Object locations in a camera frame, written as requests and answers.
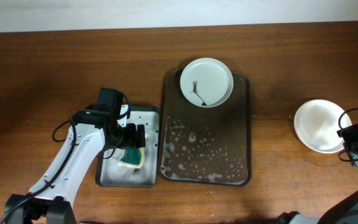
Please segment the large brown tray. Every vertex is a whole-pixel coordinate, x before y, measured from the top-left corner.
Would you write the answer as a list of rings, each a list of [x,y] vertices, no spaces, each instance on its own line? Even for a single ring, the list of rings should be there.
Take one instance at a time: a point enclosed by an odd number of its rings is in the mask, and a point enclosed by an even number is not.
[[[201,108],[180,90],[181,70],[166,79],[158,174],[167,180],[243,187],[252,178],[250,81],[234,72],[221,105]]]

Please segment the small dark green tray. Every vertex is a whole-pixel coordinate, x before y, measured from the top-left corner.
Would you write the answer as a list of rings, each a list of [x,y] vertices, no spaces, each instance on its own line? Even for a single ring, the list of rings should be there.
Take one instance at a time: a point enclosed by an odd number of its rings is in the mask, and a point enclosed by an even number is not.
[[[152,187],[157,179],[160,111],[154,106],[133,106],[129,119],[118,121],[122,127],[129,123],[145,126],[145,162],[135,169],[121,165],[125,149],[108,149],[98,159],[96,183],[101,187]]]

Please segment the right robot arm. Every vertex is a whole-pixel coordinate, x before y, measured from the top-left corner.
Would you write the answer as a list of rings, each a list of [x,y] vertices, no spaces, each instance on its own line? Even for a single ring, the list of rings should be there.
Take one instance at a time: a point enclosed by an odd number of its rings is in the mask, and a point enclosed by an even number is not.
[[[344,149],[340,151],[341,161],[352,167],[344,171],[331,171],[327,177],[311,181],[312,195],[321,202],[328,195],[325,189],[327,180],[333,185],[333,190],[344,190],[352,180],[358,181],[358,123],[348,128],[340,129],[338,135],[344,140]],[[344,199],[329,208],[320,217],[309,217],[300,212],[283,213],[276,223],[358,223],[358,189],[348,194]]]

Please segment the green and yellow sponge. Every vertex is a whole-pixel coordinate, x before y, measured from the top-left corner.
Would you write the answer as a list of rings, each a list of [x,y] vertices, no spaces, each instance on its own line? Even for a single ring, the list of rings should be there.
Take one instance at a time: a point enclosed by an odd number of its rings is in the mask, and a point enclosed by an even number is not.
[[[121,165],[131,168],[141,168],[145,162],[145,147],[125,149],[120,158]]]

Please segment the pinkish white plate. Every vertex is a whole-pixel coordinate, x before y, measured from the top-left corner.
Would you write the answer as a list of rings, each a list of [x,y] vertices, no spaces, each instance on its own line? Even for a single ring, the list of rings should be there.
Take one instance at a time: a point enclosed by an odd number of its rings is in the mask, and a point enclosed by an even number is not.
[[[343,139],[339,138],[335,133],[327,133],[317,131],[315,133],[307,133],[296,131],[298,139],[313,151],[323,154],[333,154],[343,149]]]

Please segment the light green plate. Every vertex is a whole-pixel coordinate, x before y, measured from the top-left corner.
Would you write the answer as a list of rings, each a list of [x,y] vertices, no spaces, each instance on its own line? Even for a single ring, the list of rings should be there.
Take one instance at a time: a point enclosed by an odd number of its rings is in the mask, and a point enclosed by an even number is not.
[[[180,75],[183,96],[193,105],[212,108],[224,103],[234,88],[230,69],[214,58],[190,62]]]

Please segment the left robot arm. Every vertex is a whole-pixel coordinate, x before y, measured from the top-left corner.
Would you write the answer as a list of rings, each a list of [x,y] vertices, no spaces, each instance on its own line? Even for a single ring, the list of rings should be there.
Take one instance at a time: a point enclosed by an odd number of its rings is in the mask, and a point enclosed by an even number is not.
[[[75,223],[73,202],[93,159],[104,160],[107,150],[145,147],[144,125],[118,123],[131,115],[130,106],[121,111],[128,101],[119,90],[101,88],[95,104],[71,116],[68,135],[46,173],[25,195],[10,196],[0,222],[32,223],[45,217],[47,223]]]

